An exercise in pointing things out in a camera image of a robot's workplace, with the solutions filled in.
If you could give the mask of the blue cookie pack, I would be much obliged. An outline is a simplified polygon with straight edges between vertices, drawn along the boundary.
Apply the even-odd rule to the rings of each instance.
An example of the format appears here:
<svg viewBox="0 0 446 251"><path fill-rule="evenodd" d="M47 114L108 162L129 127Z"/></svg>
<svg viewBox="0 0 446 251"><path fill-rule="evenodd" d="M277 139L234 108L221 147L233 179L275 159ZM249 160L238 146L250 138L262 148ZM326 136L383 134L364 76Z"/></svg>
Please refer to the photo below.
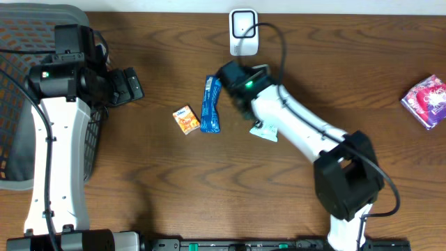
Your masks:
<svg viewBox="0 0 446 251"><path fill-rule="evenodd" d="M201 106L201 131L204 133L220 133L220 122L217 103L222 85L214 75L206 76L205 89Z"/></svg>

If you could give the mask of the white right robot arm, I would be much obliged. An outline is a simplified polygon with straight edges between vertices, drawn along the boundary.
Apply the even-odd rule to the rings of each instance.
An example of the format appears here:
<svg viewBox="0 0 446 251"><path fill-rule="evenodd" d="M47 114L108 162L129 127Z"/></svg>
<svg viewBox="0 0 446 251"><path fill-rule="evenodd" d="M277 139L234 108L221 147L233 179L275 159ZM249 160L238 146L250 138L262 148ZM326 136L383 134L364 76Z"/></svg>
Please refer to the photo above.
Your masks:
<svg viewBox="0 0 446 251"><path fill-rule="evenodd" d="M217 78L241 111L276 127L313 164L316 196L330 214L330 248L361 250L367 215L384 187L371 140L319 118L268 68L231 61L217 71Z"/></svg>

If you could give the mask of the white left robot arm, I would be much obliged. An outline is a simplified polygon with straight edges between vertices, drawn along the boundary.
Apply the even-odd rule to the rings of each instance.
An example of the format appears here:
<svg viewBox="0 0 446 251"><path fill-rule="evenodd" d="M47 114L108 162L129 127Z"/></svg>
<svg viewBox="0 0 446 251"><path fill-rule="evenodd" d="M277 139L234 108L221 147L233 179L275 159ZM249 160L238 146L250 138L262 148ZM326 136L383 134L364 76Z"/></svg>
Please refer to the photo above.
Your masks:
<svg viewBox="0 0 446 251"><path fill-rule="evenodd" d="M133 68L107 68L109 48L80 24L58 25L55 50L30 69L20 91L35 128L33 194L21 238L8 250L145 250L135 231L92 230L84 196L84 159L91 112L144 97Z"/></svg>

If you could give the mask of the mint green snack packet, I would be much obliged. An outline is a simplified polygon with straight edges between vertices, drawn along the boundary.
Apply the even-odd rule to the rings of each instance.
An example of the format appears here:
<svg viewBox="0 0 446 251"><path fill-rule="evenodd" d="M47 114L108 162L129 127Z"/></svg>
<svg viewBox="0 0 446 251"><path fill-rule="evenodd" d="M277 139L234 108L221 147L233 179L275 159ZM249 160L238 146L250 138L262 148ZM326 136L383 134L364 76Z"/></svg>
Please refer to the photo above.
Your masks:
<svg viewBox="0 0 446 251"><path fill-rule="evenodd" d="M278 141L278 129L274 125L264 121L256 121L253 127L249 130L249 133L272 142Z"/></svg>

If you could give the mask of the purple snack package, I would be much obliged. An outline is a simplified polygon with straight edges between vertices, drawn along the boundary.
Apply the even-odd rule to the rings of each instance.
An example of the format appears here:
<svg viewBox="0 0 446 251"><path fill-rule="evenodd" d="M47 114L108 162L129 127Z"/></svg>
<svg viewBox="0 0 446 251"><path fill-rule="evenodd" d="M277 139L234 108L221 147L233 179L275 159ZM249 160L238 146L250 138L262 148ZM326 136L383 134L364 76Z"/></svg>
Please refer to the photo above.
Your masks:
<svg viewBox="0 0 446 251"><path fill-rule="evenodd" d="M445 120L445 83L431 75L409 89L400 103L430 130Z"/></svg>

